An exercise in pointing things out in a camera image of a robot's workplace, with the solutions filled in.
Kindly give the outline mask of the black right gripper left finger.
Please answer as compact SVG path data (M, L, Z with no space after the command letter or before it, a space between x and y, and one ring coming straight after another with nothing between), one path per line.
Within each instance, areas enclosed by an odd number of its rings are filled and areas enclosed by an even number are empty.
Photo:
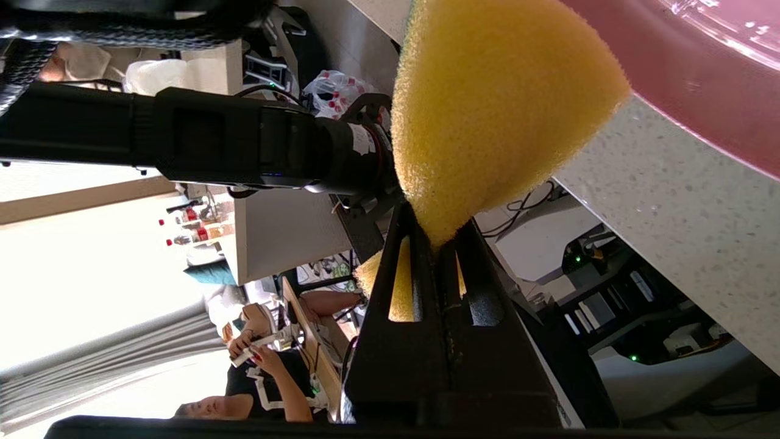
M389 319L395 277L409 268L411 323ZM425 406L448 386L430 244L407 203L397 206L367 314L343 381L343 422L418 425Z

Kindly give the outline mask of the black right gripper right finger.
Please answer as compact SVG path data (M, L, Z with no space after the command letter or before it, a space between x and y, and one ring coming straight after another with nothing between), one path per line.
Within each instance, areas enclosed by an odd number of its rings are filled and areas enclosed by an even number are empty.
M463 225L439 250L438 295L454 391L553 394L476 222Z

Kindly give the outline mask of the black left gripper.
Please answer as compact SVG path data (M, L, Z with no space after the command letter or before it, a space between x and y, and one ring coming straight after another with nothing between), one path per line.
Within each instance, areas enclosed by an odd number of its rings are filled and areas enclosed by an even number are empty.
M314 181L315 193L381 198L398 189L391 139L381 124L314 121L328 158L324 176Z

